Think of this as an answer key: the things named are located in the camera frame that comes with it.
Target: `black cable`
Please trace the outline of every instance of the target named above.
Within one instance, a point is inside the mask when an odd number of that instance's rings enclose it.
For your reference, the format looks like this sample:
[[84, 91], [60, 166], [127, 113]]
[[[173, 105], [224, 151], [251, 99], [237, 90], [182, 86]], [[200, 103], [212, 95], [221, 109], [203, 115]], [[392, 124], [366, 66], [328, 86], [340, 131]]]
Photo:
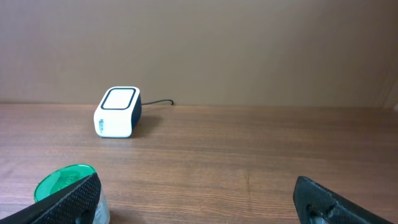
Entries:
[[152, 101], [152, 102], [148, 102], [148, 103], [142, 103], [141, 105], [149, 105], [149, 104], [160, 103], [160, 102], [165, 102], [165, 101], [170, 101], [170, 102], [172, 102], [172, 105], [174, 105], [174, 101], [173, 100], [169, 100], [169, 99], [157, 100], [157, 101]]

